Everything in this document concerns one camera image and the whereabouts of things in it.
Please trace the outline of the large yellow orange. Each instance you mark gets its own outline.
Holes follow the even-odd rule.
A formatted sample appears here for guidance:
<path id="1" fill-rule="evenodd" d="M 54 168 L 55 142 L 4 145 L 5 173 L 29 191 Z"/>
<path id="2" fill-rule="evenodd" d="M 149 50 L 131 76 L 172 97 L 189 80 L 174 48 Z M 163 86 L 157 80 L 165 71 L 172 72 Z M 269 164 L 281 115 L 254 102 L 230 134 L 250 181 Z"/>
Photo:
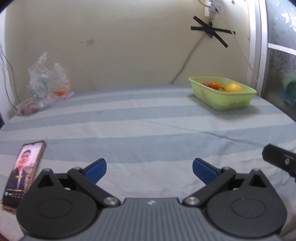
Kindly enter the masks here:
<path id="1" fill-rule="evenodd" d="M 224 91 L 225 92 L 243 92 L 244 90 L 239 84 L 237 84 L 236 82 L 232 82 L 224 88 Z"/>

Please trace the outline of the orange cherry tomato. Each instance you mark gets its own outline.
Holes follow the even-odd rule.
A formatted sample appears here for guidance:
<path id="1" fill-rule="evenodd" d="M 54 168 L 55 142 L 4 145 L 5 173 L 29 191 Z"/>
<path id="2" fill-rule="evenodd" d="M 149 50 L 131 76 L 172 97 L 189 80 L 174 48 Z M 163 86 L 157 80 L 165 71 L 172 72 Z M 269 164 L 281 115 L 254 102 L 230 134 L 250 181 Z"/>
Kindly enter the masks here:
<path id="1" fill-rule="evenodd" d="M 216 82 L 211 82 L 209 83 L 209 86 L 212 88 L 212 89 L 219 89 L 220 88 L 220 84 L 216 83 Z"/>

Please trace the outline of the smartphone with brown case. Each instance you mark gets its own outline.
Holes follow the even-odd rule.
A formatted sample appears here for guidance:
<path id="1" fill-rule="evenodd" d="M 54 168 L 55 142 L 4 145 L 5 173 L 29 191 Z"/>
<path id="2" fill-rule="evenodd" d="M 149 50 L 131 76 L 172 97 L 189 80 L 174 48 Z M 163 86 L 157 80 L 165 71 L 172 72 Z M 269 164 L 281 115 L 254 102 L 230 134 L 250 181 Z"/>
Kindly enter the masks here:
<path id="1" fill-rule="evenodd" d="M 44 140 L 25 143 L 21 146 L 4 189 L 1 201 L 4 209 L 17 210 L 34 181 L 45 148 Z"/>

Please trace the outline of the green plastic basin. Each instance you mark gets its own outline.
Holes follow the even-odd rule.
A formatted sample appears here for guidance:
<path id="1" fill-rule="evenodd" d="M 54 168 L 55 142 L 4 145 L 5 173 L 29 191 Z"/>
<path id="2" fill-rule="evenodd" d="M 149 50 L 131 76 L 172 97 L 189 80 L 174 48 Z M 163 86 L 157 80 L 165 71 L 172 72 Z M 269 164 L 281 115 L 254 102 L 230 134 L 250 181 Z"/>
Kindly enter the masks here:
<path id="1" fill-rule="evenodd" d="M 257 94 L 255 89 L 224 77 L 189 77 L 189 82 L 197 99 L 219 111 L 246 108 Z M 209 86 L 211 82 L 220 84 L 220 88 L 217 90 L 212 89 Z M 239 84 L 244 91 L 225 92 L 224 88 L 232 82 Z"/>

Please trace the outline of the clear plastic bag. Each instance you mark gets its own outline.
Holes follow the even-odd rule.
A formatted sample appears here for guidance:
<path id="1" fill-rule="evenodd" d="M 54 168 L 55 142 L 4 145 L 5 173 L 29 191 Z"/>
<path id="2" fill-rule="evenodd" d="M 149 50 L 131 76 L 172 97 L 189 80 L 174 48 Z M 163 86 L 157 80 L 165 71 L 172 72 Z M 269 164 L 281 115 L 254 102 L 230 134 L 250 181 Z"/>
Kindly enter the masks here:
<path id="1" fill-rule="evenodd" d="M 44 52 L 28 69 L 30 81 L 27 88 L 31 97 L 16 106 L 16 115 L 37 113 L 74 95 L 62 66 L 55 63 L 50 70 L 45 66 L 46 61 L 47 53 Z"/>

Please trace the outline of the frosted glass door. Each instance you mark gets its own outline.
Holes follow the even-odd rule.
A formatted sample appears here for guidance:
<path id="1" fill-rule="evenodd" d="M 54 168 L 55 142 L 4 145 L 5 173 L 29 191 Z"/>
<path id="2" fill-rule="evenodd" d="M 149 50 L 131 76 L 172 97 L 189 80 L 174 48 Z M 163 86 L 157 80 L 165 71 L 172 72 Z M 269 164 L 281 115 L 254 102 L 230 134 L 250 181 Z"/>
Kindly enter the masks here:
<path id="1" fill-rule="evenodd" d="M 250 84 L 295 119 L 295 1 L 248 1 Z"/>

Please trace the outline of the black tape cross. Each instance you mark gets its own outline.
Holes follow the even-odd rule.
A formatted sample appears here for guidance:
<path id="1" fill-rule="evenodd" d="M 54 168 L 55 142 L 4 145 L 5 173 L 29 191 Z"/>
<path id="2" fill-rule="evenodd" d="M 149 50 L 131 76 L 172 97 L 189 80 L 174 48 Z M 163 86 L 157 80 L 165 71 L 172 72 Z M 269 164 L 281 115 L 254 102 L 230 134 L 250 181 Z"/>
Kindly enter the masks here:
<path id="1" fill-rule="evenodd" d="M 200 25 L 200 27 L 191 26 L 191 31 L 205 32 L 211 39 L 213 37 L 216 38 L 226 49 L 228 48 L 229 45 L 217 34 L 217 32 L 226 33 L 226 34 L 236 36 L 235 31 L 220 29 L 220 28 L 214 28 L 212 21 L 209 21 L 208 23 L 205 23 L 204 21 L 202 21 L 197 16 L 193 16 L 193 19 Z"/>

